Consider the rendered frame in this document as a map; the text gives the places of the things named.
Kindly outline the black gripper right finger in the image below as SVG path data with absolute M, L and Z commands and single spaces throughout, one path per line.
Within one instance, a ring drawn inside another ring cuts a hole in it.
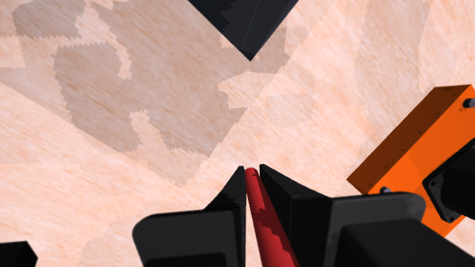
M 394 191 L 328 197 L 296 182 L 268 165 L 260 177 L 301 267 L 333 267 L 341 229 L 346 225 L 416 218 L 425 199 Z

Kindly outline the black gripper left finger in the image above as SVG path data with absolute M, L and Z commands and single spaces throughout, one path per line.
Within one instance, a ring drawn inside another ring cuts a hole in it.
M 246 267 L 246 176 L 238 166 L 204 208 L 151 214 L 132 229 L 143 267 L 149 259 L 222 253 L 227 267 Z

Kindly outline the red peg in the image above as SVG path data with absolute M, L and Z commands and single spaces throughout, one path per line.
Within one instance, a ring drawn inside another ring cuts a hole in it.
M 246 194 L 262 267 L 301 267 L 255 168 L 247 168 Z

